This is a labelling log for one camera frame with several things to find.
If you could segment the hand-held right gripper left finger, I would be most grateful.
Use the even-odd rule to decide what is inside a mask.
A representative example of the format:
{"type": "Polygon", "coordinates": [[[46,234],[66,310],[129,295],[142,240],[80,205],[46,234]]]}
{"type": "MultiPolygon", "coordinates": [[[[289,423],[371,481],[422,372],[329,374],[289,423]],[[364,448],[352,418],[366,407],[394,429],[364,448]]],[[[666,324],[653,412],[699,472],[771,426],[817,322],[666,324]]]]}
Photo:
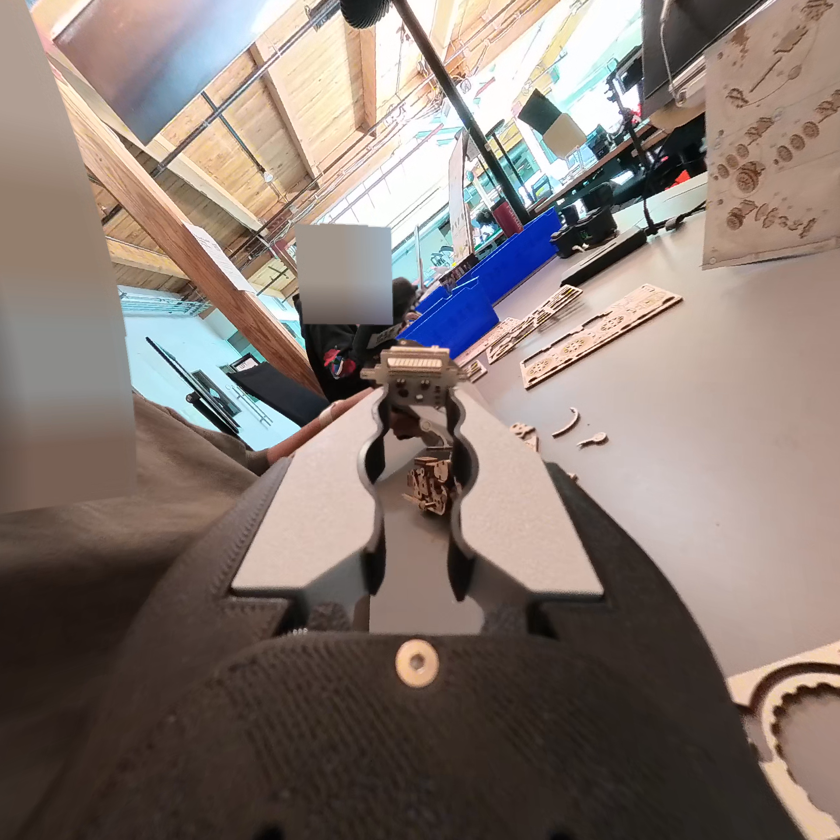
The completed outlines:
{"type": "Polygon", "coordinates": [[[385,525],[376,482],[389,429],[376,388],[291,457],[239,565],[238,598],[289,602],[307,621],[342,606],[354,628],[371,626],[371,600],[385,574],[385,525]]]}

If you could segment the wooden motorcycle model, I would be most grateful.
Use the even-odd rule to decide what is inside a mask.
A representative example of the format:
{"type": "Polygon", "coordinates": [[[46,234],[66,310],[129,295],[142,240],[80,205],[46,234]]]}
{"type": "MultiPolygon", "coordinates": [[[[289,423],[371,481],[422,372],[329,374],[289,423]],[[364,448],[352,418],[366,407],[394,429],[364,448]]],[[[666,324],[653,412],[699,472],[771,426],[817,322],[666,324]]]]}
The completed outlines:
{"type": "Polygon", "coordinates": [[[398,440],[421,443],[407,474],[403,497],[424,515],[448,514],[459,493],[453,468],[453,438],[445,425],[409,406],[391,409],[390,429],[398,440]]]}

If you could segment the ribbed wooden model part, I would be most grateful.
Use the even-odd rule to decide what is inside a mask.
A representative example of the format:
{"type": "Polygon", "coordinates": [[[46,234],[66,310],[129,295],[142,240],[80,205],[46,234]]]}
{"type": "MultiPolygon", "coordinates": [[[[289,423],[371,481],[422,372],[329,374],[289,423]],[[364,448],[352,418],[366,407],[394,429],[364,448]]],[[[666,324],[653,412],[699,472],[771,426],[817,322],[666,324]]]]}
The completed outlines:
{"type": "Polygon", "coordinates": [[[449,357],[448,349],[396,345],[383,351],[377,364],[363,368],[360,378],[385,388],[391,406],[439,409],[467,374],[449,357]]]}

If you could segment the grey desk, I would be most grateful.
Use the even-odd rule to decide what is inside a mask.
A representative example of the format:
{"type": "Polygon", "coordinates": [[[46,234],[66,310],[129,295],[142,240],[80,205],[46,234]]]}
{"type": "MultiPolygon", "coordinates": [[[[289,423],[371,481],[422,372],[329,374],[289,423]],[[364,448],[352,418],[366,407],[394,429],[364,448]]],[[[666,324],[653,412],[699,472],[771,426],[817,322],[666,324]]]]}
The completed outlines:
{"type": "Polygon", "coordinates": [[[476,389],[506,426],[537,428],[542,457],[644,548],[735,676],[838,641],[838,249],[703,270],[704,221],[584,283],[476,389]],[[521,359],[643,284],[684,300],[522,387],[521,359]],[[580,422],[552,439],[571,407],[580,422]]]}

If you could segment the black fabric chair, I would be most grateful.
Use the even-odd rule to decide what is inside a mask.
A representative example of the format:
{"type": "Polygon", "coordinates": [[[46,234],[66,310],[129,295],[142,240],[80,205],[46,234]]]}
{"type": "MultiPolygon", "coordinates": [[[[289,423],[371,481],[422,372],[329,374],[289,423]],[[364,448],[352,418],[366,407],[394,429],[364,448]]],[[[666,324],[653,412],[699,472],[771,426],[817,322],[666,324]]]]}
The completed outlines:
{"type": "Polygon", "coordinates": [[[267,362],[242,371],[229,371],[227,376],[246,394],[267,404],[299,427],[317,420],[329,405],[323,395],[279,373],[267,362]]]}

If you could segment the long wooden parts sheet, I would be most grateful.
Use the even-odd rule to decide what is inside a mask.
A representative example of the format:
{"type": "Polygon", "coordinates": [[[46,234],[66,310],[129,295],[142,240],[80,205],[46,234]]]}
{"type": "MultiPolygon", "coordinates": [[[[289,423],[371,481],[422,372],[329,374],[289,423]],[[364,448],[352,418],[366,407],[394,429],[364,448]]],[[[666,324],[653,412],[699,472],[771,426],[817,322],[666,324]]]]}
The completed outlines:
{"type": "Polygon", "coordinates": [[[561,286],[547,298],[539,307],[532,310],[528,316],[521,319],[520,324],[505,337],[493,344],[486,352],[489,364],[494,364],[512,352],[522,341],[533,333],[540,331],[548,322],[557,318],[560,313],[576,304],[583,290],[570,285],[561,286]]]}

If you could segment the short blue plastic bin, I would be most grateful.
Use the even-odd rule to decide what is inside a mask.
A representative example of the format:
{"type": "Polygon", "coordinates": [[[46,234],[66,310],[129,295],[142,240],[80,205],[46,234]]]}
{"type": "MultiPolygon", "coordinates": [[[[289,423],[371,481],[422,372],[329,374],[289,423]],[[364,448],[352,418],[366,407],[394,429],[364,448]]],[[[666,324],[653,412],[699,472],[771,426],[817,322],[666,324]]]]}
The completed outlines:
{"type": "Polygon", "coordinates": [[[499,323],[498,315],[478,279],[457,286],[422,311],[401,331],[400,341],[448,350],[455,360],[499,323]]]}

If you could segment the long blue plastic bin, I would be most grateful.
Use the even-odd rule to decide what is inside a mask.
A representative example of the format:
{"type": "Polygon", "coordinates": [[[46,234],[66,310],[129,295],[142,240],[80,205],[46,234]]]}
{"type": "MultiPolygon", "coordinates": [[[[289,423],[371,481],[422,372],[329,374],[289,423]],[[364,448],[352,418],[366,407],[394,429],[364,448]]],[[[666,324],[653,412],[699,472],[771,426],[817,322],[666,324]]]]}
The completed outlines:
{"type": "Polygon", "coordinates": [[[425,312],[471,280],[477,280],[490,304],[497,305],[557,256],[550,237],[560,231],[561,226],[561,217],[556,206],[552,205],[485,258],[478,259],[471,255],[451,269],[440,279],[441,290],[435,289],[426,294],[416,305],[416,310],[425,312]]]}

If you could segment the white paper sign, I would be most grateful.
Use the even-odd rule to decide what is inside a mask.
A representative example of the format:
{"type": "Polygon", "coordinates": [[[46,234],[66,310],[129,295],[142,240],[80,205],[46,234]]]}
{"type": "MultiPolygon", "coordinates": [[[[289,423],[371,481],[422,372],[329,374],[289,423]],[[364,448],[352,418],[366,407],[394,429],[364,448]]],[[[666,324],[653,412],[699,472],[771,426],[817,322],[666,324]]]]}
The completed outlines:
{"type": "Polygon", "coordinates": [[[257,295],[256,289],[234,265],[232,260],[228,258],[216,240],[202,227],[194,224],[186,224],[185,227],[192,233],[198,244],[204,249],[215,266],[221,270],[231,284],[238,290],[255,298],[257,295]]]}

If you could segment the flat black box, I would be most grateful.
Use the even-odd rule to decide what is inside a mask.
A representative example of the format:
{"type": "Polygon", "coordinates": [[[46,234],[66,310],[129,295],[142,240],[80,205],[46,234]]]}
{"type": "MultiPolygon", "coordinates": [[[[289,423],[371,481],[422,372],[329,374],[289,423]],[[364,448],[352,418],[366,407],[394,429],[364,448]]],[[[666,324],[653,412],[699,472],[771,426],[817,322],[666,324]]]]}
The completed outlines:
{"type": "Polygon", "coordinates": [[[647,242],[647,230],[634,226],[605,245],[588,251],[586,257],[563,274],[561,285],[580,287],[641,249],[647,242]]]}

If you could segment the black device case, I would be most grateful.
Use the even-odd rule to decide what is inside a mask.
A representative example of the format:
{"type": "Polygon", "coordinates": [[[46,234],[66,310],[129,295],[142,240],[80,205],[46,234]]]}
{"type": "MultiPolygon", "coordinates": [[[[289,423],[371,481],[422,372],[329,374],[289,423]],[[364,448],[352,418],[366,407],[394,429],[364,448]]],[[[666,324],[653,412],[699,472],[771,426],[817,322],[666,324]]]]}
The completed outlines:
{"type": "Polygon", "coordinates": [[[583,216],[575,206],[561,208],[561,228],[549,237],[557,256],[570,258],[576,250],[579,252],[592,249],[617,236],[617,225],[609,205],[593,209],[583,216]]]}

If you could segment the white display board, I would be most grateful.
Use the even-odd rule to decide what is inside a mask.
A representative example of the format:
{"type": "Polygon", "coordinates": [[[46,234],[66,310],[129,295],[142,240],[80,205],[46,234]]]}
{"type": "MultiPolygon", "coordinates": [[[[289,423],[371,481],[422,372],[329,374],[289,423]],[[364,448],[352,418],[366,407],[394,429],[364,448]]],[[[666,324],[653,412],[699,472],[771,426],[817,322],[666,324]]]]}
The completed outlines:
{"type": "Polygon", "coordinates": [[[456,267],[474,254],[469,208],[465,200],[466,151],[468,134],[457,132],[455,146],[448,159],[447,188],[449,229],[452,239],[452,266],[456,267]]]}

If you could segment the black pole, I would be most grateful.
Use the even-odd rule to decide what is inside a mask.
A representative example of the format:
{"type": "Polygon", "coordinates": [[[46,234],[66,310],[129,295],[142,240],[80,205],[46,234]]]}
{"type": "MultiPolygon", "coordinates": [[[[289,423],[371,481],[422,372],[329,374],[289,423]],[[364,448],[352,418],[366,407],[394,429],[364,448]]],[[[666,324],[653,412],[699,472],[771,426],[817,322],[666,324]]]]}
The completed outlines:
{"type": "Polygon", "coordinates": [[[458,87],[449,75],[444,62],[440,59],[430,38],[426,34],[425,29],[421,26],[417,16],[411,9],[410,3],[407,1],[393,1],[392,4],[394,5],[397,13],[399,13],[409,34],[413,37],[415,44],[419,48],[428,68],[437,80],[438,85],[443,91],[446,99],[449,100],[453,108],[456,110],[460,121],[473,140],[479,156],[486,164],[486,168],[492,173],[493,177],[497,181],[513,216],[515,216],[518,220],[520,227],[524,228],[531,219],[527,208],[524,206],[517,189],[504,172],[499,160],[489,147],[485,133],[482,132],[472,111],[462,98],[458,87]]]}

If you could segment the hanging grey panel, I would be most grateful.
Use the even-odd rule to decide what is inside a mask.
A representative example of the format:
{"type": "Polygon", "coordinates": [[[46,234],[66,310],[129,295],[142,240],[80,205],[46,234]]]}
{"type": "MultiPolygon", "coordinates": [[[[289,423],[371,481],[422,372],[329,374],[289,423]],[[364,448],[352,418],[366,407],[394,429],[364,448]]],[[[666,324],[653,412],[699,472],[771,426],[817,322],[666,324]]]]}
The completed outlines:
{"type": "Polygon", "coordinates": [[[142,144],[291,9],[292,1],[94,1],[55,38],[142,144]]]}

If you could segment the black round lamp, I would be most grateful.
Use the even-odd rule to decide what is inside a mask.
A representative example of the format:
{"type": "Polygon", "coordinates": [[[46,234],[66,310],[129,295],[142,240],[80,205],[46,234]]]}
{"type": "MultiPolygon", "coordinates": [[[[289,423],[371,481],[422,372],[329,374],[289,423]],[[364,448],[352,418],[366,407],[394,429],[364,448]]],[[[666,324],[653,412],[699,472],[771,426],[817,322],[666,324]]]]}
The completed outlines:
{"type": "Polygon", "coordinates": [[[391,8],[388,0],[341,0],[340,12],[348,26],[364,30],[376,26],[391,8]]]}

